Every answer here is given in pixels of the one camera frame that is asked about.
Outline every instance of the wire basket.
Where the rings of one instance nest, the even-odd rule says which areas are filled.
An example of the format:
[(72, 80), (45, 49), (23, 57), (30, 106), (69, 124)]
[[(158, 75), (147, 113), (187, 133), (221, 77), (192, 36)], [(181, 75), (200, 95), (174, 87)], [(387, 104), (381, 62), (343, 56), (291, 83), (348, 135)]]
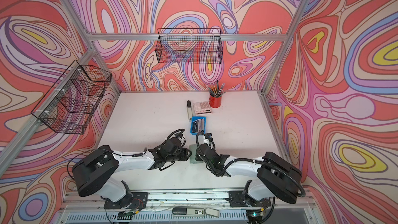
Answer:
[(219, 28), (159, 28), (156, 44), (158, 63), (221, 64)]
[(35, 109), (48, 92), (31, 113), (56, 133), (83, 134), (111, 79), (108, 71), (92, 65), (78, 65), (40, 115), (34, 114)]

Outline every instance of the colorful swirl pattern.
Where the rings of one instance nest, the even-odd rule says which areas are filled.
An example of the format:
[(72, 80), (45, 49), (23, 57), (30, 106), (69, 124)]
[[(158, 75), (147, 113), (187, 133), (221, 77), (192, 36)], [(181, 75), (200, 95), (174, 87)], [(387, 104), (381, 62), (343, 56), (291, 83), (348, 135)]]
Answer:
[(224, 48), (221, 64), (166, 64), (157, 62), (155, 41), (96, 41), (122, 91), (206, 90), (217, 80), (227, 89), (260, 90), (280, 45), (238, 41), (234, 54)]
[[(299, 0), (72, 0), (72, 2), (90, 32), (156, 33), (160, 27), (177, 27), (184, 22), (198, 21), (198, 27), (219, 26), (224, 33), (231, 34), (257, 33), (269, 27), (279, 27), (285, 33)], [(190, 12), (201, 12), (208, 21), (204, 23), (191, 16)]]
[[(90, 32), (157, 33), (157, 28), (165, 27), (219, 27), (230, 34), (279, 34), (286, 32), (299, 0), (72, 2)], [(216, 80), (225, 82), (227, 89), (259, 90), (280, 42), (224, 42), (222, 64), (200, 66), (157, 64), (155, 45), (147, 41), (96, 42), (122, 91), (204, 90)]]
[(267, 99), (325, 223), (398, 223), (398, 0), (310, 0)]
[[(59, 0), (0, 0), (0, 151), (85, 51)], [(84, 135), (56, 134), (45, 125), (37, 129), (0, 179), (0, 223), (52, 220), (75, 187), (68, 160), (96, 147), (115, 102), (116, 93), (108, 89)]]

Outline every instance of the blue tray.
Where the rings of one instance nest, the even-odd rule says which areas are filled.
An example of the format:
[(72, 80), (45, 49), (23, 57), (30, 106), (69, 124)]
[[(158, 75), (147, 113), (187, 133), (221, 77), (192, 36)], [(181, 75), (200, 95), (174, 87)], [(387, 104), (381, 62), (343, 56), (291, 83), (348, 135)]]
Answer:
[(200, 119), (200, 118), (204, 118), (204, 119), (205, 119), (205, 127), (204, 127), (203, 132), (206, 133), (206, 117), (202, 117), (202, 116), (192, 116), (191, 130), (190, 130), (190, 132), (191, 132), (192, 135), (196, 135), (196, 134), (197, 134), (196, 132), (192, 132), (193, 122), (194, 122), (195, 120)]

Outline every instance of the pen holder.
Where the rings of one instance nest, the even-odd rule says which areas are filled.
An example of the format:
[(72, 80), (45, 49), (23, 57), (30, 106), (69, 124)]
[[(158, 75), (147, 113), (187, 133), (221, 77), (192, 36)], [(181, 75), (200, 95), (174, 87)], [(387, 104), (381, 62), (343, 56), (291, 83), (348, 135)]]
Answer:
[(221, 98), (222, 98), (222, 96), (217, 97), (217, 98), (210, 96), (210, 98), (209, 98), (210, 107), (213, 107), (213, 108), (220, 107), (221, 106)]

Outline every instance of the black cable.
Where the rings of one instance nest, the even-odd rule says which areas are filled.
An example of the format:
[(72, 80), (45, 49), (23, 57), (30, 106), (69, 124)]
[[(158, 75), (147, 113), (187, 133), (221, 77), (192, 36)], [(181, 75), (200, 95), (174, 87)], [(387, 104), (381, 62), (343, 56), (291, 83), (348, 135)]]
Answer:
[(104, 208), (104, 209), (105, 209), (106, 218), (108, 219), (109, 223), (110, 223), (110, 224), (114, 224), (114, 223), (109, 219), (108, 213), (107, 213), (107, 211), (106, 211), (106, 208)]
[(166, 168), (163, 168), (163, 169), (162, 169), (162, 168), (159, 168), (159, 170), (162, 171), (162, 170), (165, 170), (165, 169), (167, 169), (167, 168), (170, 168), (170, 167), (175, 163), (175, 161), (172, 161), (171, 163), (172, 163), (172, 164), (170, 164), (170, 165), (167, 166)]
[[(88, 150), (88, 151), (82, 152), (80, 154), (77, 154), (75, 157), (73, 157), (71, 160), (68, 161), (68, 163), (67, 163), (67, 173), (73, 180), (74, 180), (74, 177), (72, 177), (72, 175), (69, 172), (69, 164), (70, 164), (70, 162), (72, 162), (73, 159), (75, 159), (76, 157), (78, 157), (78, 156), (80, 156), (80, 155), (82, 155), (82, 154), (84, 154), (86, 152), (92, 152), (92, 151), (95, 151), (95, 150), (103, 150), (103, 151), (106, 151), (106, 152), (110, 152), (108, 150), (101, 149), (101, 148), (92, 149), (92, 150)], [(145, 150), (142, 153), (137, 153), (137, 154), (132, 154), (132, 155), (121, 155), (121, 154), (117, 154), (115, 152), (112, 152), (112, 154), (115, 154), (115, 155), (118, 155), (118, 156), (123, 156), (123, 157), (140, 157), (140, 156), (143, 156), (146, 152), (147, 152), (147, 148), (145, 148)]]
[(214, 171), (214, 167), (212, 166), (212, 163), (209, 162), (209, 160), (207, 159), (207, 157), (205, 156), (205, 154), (202, 152), (202, 150), (201, 150), (200, 147), (199, 147), (199, 139), (198, 139), (198, 137), (199, 137), (200, 135), (203, 135), (203, 136), (207, 137), (209, 140), (211, 140), (210, 137), (209, 137), (207, 134), (205, 134), (205, 133), (199, 132), (199, 133), (196, 134), (196, 146), (198, 147), (198, 150), (199, 150), (198, 155), (199, 155), (199, 156), (202, 158), (202, 160), (206, 163), (206, 165), (209, 167), (210, 171), (211, 171), (213, 174), (216, 175), (216, 177), (222, 177), (222, 176), (225, 174), (227, 168), (228, 168), (231, 164), (233, 164), (233, 163), (235, 163), (235, 162), (245, 161), (245, 162), (257, 163), (257, 164), (264, 165), (264, 166), (266, 166), (266, 167), (268, 167), (268, 168), (274, 169), (274, 170), (276, 170), (276, 171), (282, 173), (284, 176), (286, 176), (287, 178), (289, 178), (289, 179), (293, 182), (293, 184), (296, 185), (296, 187), (300, 190), (300, 194), (297, 194), (297, 196), (298, 196), (298, 197), (305, 197), (305, 190), (304, 190), (304, 188), (301, 186), (301, 183), (300, 183), (300, 182), (297, 182), (293, 177), (291, 177), (287, 172), (285, 172), (284, 170), (282, 170), (282, 169), (279, 168), (278, 166), (273, 165), (273, 164), (271, 164), (271, 163), (264, 162), (264, 161), (253, 160), (253, 159), (248, 159), (248, 158), (236, 158), (236, 159), (230, 161), (228, 164), (226, 164), (226, 166), (222, 169), (222, 171), (221, 171), (220, 173), (216, 173), (216, 172)]
[(235, 162), (239, 162), (239, 161), (245, 161), (245, 162), (251, 162), (251, 163), (257, 163), (257, 164), (261, 164), (264, 165), (268, 168), (274, 169), (280, 173), (282, 173), (284, 176), (286, 176), (287, 178), (289, 178), (294, 185), (296, 185), (296, 187), (300, 190), (300, 194), (297, 194), (298, 197), (305, 197), (305, 190), (304, 188), (301, 186), (301, 183), (297, 182), (293, 177), (291, 177), (287, 172), (285, 172), (283, 169), (279, 168), (276, 165), (273, 165), (271, 163), (267, 163), (264, 161), (259, 161), (259, 160), (253, 160), (253, 159), (248, 159), (248, 158), (235, 158), (235, 160), (230, 161), (228, 164), (226, 164), (226, 166), (222, 169), (222, 171), (220, 173), (218, 173), (216, 176), (217, 177), (221, 177), (224, 175), (224, 173), (226, 172), (227, 168), (235, 163)]
[(268, 218), (271, 216), (273, 209), (275, 207), (275, 197), (272, 197), (272, 205), (271, 205), (271, 209), (269, 210), (268, 214), (259, 222), (248, 222), (249, 224), (261, 224), (266, 222), (266, 220), (268, 220)]
[(169, 135), (169, 136), (167, 136), (167, 139), (170, 139), (170, 138), (171, 138), (171, 136), (172, 136), (174, 133), (177, 133), (177, 132), (181, 132), (181, 133), (183, 133), (183, 132), (185, 132), (185, 129), (178, 129), (178, 130), (175, 130), (174, 132), (170, 133), (170, 135)]
[(201, 150), (200, 147), (199, 147), (199, 136), (200, 136), (200, 135), (203, 135), (203, 136), (207, 137), (207, 139), (210, 140), (210, 137), (209, 137), (206, 133), (199, 132), (199, 133), (196, 134), (196, 137), (195, 137), (195, 139), (196, 139), (196, 146), (198, 147), (198, 150), (199, 150), (199, 152), (200, 152), (200, 153), (198, 153), (198, 155), (201, 157), (201, 159), (202, 159), (203, 161), (205, 161), (205, 163), (206, 163), (206, 165), (209, 167), (210, 171), (211, 171), (214, 175), (217, 176), (216, 171), (214, 171), (213, 164), (209, 162), (209, 160), (207, 159), (207, 157), (205, 156), (205, 154), (202, 152), (202, 150)]
[(74, 177), (72, 177), (71, 174), (69, 173), (69, 164), (70, 164), (70, 162), (72, 162), (73, 159), (75, 159), (76, 157), (78, 157), (78, 156), (80, 156), (80, 155), (82, 155), (82, 154), (84, 154), (86, 152), (92, 152), (92, 151), (95, 151), (95, 150), (98, 150), (98, 149), (92, 149), (92, 150), (88, 150), (88, 151), (82, 152), (80, 154), (77, 154), (74, 158), (72, 158), (71, 160), (68, 161), (68, 163), (67, 163), (67, 173), (73, 180), (74, 180)]

